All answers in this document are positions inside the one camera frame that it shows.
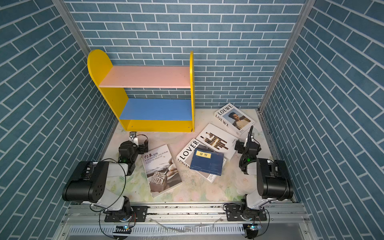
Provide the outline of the Heritage Cultural book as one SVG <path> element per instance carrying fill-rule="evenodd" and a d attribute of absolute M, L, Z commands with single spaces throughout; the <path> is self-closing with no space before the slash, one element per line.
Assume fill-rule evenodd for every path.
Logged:
<path fill-rule="evenodd" d="M 153 198 L 182 184 L 168 145 L 148 151 L 142 155 L 142 160 Z"/>

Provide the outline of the navy blue book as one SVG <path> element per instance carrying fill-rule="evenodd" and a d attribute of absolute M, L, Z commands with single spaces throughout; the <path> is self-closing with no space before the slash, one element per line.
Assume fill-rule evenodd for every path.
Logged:
<path fill-rule="evenodd" d="M 196 149 L 190 165 L 191 170 L 216 176 L 222 175 L 224 154 Z"/>

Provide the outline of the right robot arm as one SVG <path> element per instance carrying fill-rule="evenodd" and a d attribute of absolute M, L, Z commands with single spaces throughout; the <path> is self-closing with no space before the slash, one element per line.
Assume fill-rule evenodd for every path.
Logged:
<path fill-rule="evenodd" d="M 261 145 L 253 137 L 253 128 L 250 127 L 245 142 L 237 141 L 235 145 L 235 150 L 242 155 L 239 160 L 241 171 L 257 177 L 257 190 L 241 200 L 240 213 L 244 219 L 257 217 L 270 202 L 289 200 L 294 195 L 286 163 L 258 157 Z"/>

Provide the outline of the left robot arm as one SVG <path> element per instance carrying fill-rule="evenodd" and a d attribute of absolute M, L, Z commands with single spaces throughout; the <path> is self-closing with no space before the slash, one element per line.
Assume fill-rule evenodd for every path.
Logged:
<path fill-rule="evenodd" d="M 132 175 L 139 155 L 148 152 L 148 141 L 139 144 L 138 137 L 130 137 L 119 147 L 117 161 L 108 158 L 99 162 L 78 163 L 67 184 L 62 198 L 67 202 L 89 202 L 101 208 L 106 214 L 106 222 L 129 222 L 137 217 L 130 200 L 123 193 L 119 195 L 106 189 L 107 178 Z"/>

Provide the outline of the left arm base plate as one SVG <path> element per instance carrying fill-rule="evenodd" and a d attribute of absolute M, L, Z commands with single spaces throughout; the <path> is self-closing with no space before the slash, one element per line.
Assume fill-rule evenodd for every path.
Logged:
<path fill-rule="evenodd" d="M 148 206 L 123 207 L 119 211 L 106 211 L 106 223 L 144 222 L 146 220 Z"/>

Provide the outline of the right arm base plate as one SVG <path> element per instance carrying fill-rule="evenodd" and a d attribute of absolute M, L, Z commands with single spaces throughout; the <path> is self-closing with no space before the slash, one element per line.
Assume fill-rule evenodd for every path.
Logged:
<path fill-rule="evenodd" d="M 226 213 L 227 221 L 266 221 L 266 212 L 263 210 L 253 210 L 238 204 L 224 204 L 223 210 Z"/>

